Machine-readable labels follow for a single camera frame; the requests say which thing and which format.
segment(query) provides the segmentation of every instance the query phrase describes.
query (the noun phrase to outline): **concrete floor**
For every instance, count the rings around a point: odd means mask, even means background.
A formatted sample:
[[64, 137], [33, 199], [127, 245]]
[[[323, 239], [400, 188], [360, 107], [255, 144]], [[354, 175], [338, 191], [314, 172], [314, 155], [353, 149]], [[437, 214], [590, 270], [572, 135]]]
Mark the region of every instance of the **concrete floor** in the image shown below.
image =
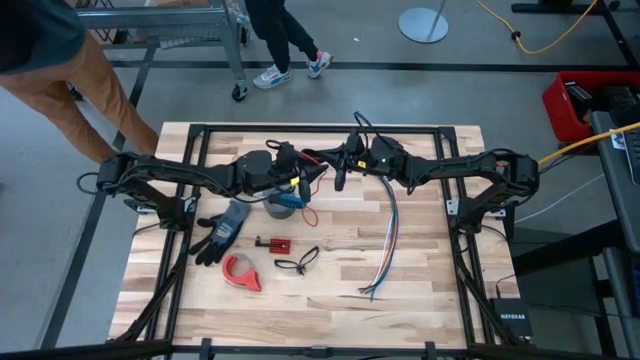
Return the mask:
[[[553, 40], [573, 16], [515, 15], [509, 3], [486, 3], [525, 34], [530, 48]], [[440, 43], [420, 45], [397, 30], [402, 11], [437, 6], [436, 0], [298, 0], [288, 2], [317, 44], [337, 61], [593, 64], [622, 65], [624, 60], [600, 17], [588, 17], [558, 48], [541, 56], [522, 54], [508, 31], [473, 1], [449, 1], [444, 15], [449, 35]], [[635, 51], [640, 49], [635, 2], [623, 1], [616, 13]], [[109, 51], [114, 59], [135, 59], [141, 51]], [[254, 39], [245, 60], [267, 61], [263, 43]], [[292, 49], [294, 60], [301, 54]], [[157, 59], [222, 60], [220, 49], [159, 51]], [[118, 69], [125, 89], [135, 69]], [[249, 78], [259, 74], [248, 69]], [[156, 130], [166, 121], [351, 122], [359, 110], [376, 123], [478, 124], [487, 148], [507, 147], [540, 158], [556, 148], [541, 94], [554, 74], [329, 70], [319, 81], [294, 71], [294, 80], [271, 91], [252, 89], [240, 104], [230, 99], [228, 70], [153, 69], [139, 111]], [[115, 130], [89, 104], [83, 112], [107, 139]], [[90, 198], [75, 188], [81, 173], [96, 165], [85, 160], [39, 114], [0, 89], [0, 352], [36, 346], [43, 319], [60, 286]], [[545, 175], [540, 192], [518, 210], [534, 213], [602, 172], [596, 158], [577, 158]], [[599, 181], [552, 211], [521, 224], [528, 229], [574, 234], [614, 217], [606, 183]], [[136, 215], [119, 200], [108, 201], [81, 276], [59, 345], [103, 342], [115, 308]], [[520, 279], [532, 303], [593, 309], [585, 264], [571, 264]], [[549, 289], [563, 289], [552, 293]], [[585, 315], [549, 309], [533, 312], [538, 343], [544, 348], [599, 351], [593, 321]]]

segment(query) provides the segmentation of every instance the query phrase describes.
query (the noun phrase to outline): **shoe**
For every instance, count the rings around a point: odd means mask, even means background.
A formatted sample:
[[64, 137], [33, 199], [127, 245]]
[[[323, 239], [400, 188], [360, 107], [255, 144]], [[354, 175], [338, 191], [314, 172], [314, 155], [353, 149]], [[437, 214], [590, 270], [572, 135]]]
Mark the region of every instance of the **shoe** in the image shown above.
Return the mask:
[[269, 89], [291, 80], [291, 69], [282, 74], [276, 65], [271, 65], [262, 75], [253, 79], [253, 84], [260, 89]]
[[326, 51], [318, 50], [318, 59], [316, 61], [309, 61], [309, 77], [312, 79], [317, 78], [322, 73], [322, 70], [331, 65], [333, 56]]

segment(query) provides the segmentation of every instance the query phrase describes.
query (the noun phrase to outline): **red tool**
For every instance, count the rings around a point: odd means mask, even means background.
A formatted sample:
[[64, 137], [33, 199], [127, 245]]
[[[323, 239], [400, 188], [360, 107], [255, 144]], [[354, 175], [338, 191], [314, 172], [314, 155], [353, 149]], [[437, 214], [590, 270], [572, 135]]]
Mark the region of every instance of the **red tool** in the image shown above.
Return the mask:
[[287, 239], [271, 239], [268, 244], [260, 242], [260, 236], [256, 237], [256, 246], [268, 247], [272, 254], [289, 255], [291, 252], [291, 240]]
[[[233, 276], [233, 266], [240, 259], [246, 259], [249, 261], [249, 270], [242, 275]], [[237, 285], [251, 291], [262, 291], [260, 280], [258, 279], [258, 273], [256, 272], [256, 269], [253, 268], [251, 260], [244, 254], [233, 254], [227, 256], [222, 264], [222, 273], [224, 274], [224, 278], [233, 285]]]

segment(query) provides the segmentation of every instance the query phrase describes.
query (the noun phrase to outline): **butcher block tabletop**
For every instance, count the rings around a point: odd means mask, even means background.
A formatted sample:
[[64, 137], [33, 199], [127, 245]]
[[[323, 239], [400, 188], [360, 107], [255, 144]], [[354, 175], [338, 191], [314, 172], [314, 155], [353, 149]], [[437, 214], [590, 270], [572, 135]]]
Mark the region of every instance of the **butcher block tabletop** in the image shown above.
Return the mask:
[[[189, 125], [164, 124], [158, 158], [182, 161]], [[456, 133], [461, 155], [484, 150], [480, 127], [458, 126]], [[214, 132], [206, 165], [226, 164], [248, 151], [267, 149], [267, 139], [286, 140], [297, 149], [328, 149], [340, 145], [346, 136]], [[392, 136], [411, 154], [436, 158], [432, 135]], [[199, 148], [198, 140], [192, 163], [197, 161]], [[220, 264], [196, 266], [194, 257], [189, 257], [174, 344], [199, 345], [202, 338], [211, 338], [218, 346], [422, 348], [425, 342], [432, 341], [437, 348], [466, 348], [440, 181], [417, 188], [411, 196], [399, 184], [392, 183], [399, 202], [398, 247], [391, 270], [371, 301], [358, 288], [371, 282], [383, 256], [391, 214], [389, 198], [376, 177], [350, 174], [344, 191], [336, 192], [334, 176], [330, 169], [309, 204], [318, 214], [317, 227], [307, 225], [299, 211], [286, 220], [275, 220], [262, 204], [252, 205], [227, 255], [243, 253], [252, 260], [262, 292], [233, 287], [225, 282]], [[169, 196], [175, 194], [175, 184], [151, 184]], [[484, 179], [466, 179], [469, 196], [489, 185]], [[223, 213], [228, 205], [229, 199], [203, 189], [196, 218]], [[310, 212], [307, 217], [313, 220]], [[155, 215], [140, 216], [138, 228], [156, 222]], [[485, 218], [484, 224], [504, 231], [497, 220]], [[210, 229], [195, 225], [191, 244], [209, 232]], [[154, 228], [133, 239], [110, 337], [123, 333], [151, 299], [165, 235], [165, 230]], [[273, 255], [266, 248], [255, 247], [256, 236], [263, 240], [291, 239], [291, 255]], [[173, 261], [181, 241], [182, 236], [178, 235]], [[477, 235], [477, 244], [490, 297], [496, 281], [513, 274], [509, 247], [500, 234], [490, 230]], [[305, 276], [273, 264], [274, 259], [298, 261], [314, 246], [320, 248], [320, 253]], [[500, 291], [504, 297], [519, 297], [514, 277], [502, 281]], [[158, 337], [164, 334], [170, 297], [169, 294], [161, 308]], [[476, 339], [482, 341], [479, 310], [473, 297], [469, 298]]]

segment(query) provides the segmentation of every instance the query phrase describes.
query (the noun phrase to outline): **red case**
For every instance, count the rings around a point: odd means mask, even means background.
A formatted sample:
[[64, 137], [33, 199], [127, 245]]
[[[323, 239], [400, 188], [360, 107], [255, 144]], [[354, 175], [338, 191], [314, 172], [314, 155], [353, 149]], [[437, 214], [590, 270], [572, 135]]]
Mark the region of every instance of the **red case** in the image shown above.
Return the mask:
[[591, 124], [578, 120], [571, 104], [566, 82], [575, 81], [592, 96], [598, 96], [600, 89], [607, 85], [635, 85], [640, 89], [640, 72], [596, 72], [563, 71], [542, 95], [544, 106], [551, 120], [556, 138], [565, 143], [577, 142], [590, 137]]

